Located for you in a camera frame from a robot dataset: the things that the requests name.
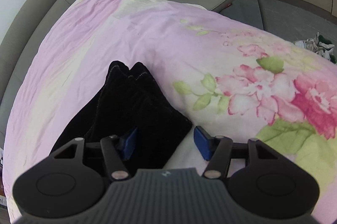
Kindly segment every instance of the bed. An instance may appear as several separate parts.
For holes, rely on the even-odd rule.
[[[0,60],[11,221],[20,217],[15,179],[49,155],[114,60],[146,65],[171,105],[212,135],[257,137],[286,155],[320,185],[313,216],[324,224],[337,218],[337,70],[309,51],[197,5],[27,0],[0,45]],[[190,132],[166,168],[202,173],[206,164]]]

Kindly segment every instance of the black cloth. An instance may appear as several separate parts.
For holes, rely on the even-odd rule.
[[[103,87],[70,121],[52,152],[76,137],[99,142],[135,127],[136,148],[125,162],[131,174],[139,168],[163,168],[192,123],[170,105],[142,63],[129,70],[113,61]]]

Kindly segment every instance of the chair leg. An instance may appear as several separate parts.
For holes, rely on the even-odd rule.
[[[265,10],[263,8],[262,0],[257,0],[257,2],[258,2],[258,7],[260,8],[263,30],[268,31],[267,20],[266,20]]]

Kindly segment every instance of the gray tile floor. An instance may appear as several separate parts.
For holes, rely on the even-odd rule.
[[[337,25],[302,8],[277,0],[263,0],[268,30],[287,41],[314,38],[317,32],[337,46]],[[231,19],[262,29],[257,0],[235,0],[220,12]]]

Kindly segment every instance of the headboard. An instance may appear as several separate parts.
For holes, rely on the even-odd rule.
[[[26,0],[0,44],[0,147],[16,94],[39,45],[76,0]]]

